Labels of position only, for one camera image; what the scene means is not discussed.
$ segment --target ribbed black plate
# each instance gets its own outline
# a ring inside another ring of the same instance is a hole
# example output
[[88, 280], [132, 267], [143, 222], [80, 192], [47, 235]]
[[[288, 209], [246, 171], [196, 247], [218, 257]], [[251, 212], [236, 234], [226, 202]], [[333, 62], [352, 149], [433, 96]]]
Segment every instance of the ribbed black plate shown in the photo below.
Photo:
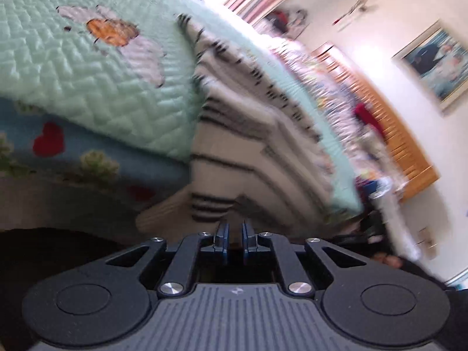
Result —
[[[54, 349], [44, 343], [34, 351]], [[287, 297], [275, 284], [208, 285], [160, 302], [153, 317], [108, 351], [364, 351], [322, 319], [314, 303]], [[441, 351], [434, 343], [413, 348]]]

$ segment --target flower pattern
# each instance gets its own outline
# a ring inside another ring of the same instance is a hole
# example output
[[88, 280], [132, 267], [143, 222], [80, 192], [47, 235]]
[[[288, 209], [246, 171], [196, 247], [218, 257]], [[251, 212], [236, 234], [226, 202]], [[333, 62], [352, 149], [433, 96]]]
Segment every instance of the flower pattern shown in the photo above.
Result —
[[4, 132], [0, 132], [0, 176], [24, 177], [35, 172], [12, 159], [10, 157], [12, 152], [13, 144], [7, 141]]
[[97, 41], [118, 49], [130, 67], [142, 79], [157, 88], [164, 84], [161, 58], [165, 56], [159, 44], [141, 35], [137, 26], [124, 21], [110, 9], [97, 5], [95, 10], [80, 6], [58, 6], [60, 16], [86, 25]]
[[61, 182], [111, 194], [116, 190], [114, 182], [118, 177], [118, 169], [118, 162], [107, 157], [103, 151], [92, 150], [80, 157], [79, 170], [64, 173]]
[[19, 114], [24, 114], [26, 116], [32, 116], [32, 115], [38, 115], [41, 116], [45, 113], [45, 111], [42, 108], [39, 108], [38, 106], [34, 106], [32, 104], [26, 104], [23, 103], [22, 101], [15, 101], [14, 102], [15, 110]]

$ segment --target black circular pad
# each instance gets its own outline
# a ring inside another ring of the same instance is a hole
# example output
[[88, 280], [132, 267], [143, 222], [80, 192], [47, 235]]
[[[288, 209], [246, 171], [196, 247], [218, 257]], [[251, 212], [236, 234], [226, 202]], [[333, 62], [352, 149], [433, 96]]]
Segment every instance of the black circular pad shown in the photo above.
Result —
[[322, 300], [338, 329], [372, 345], [404, 347], [431, 339], [444, 325], [448, 298], [423, 278], [369, 260], [333, 271]]
[[382, 315], [409, 313], [417, 303], [416, 297], [408, 289], [385, 283], [367, 288], [362, 292], [361, 299], [366, 308]]
[[93, 283], [66, 287], [57, 295], [57, 306], [65, 313], [86, 315], [97, 313], [111, 300], [111, 292]]
[[108, 273], [77, 268], [35, 285], [23, 300], [23, 318], [45, 341], [89, 347], [130, 332], [150, 307], [135, 276], [117, 268]]

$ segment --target red heart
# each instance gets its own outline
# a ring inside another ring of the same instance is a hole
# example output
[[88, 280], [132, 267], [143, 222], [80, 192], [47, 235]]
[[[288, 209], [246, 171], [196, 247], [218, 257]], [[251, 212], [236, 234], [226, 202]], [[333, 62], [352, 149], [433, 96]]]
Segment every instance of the red heart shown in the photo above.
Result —
[[149, 201], [156, 194], [156, 192], [151, 188], [136, 185], [127, 186], [127, 192], [137, 202]]
[[62, 128], [53, 122], [44, 124], [42, 134], [36, 137], [32, 151], [37, 157], [53, 157], [63, 153], [65, 142]]

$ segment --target white flower petal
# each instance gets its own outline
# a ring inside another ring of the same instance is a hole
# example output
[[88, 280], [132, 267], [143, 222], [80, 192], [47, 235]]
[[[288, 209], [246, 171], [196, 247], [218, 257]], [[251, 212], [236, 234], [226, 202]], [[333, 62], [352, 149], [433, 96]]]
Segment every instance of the white flower petal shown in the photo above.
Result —
[[73, 22], [80, 22], [82, 24], [86, 24], [93, 18], [104, 18], [104, 16], [96, 11], [88, 8], [82, 8], [80, 6], [58, 6], [57, 12], [62, 17], [69, 18], [73, 20]]
[[158, 44], [139, 35], [119, 50], [132, 69], [145, 81], [156, 87], [164, 84], [165, 76], [161, 64], [164, 54]]
[[105, 6], [102, 6], [102, 5], [97, 5], [96, 6], [96, 10], [102, 14], [105, 18], [109, 19], [109, 20], [118, 20], [119, 19], [119, 16], [113, 12], [111, 9], [109, 8], [106, 8]]

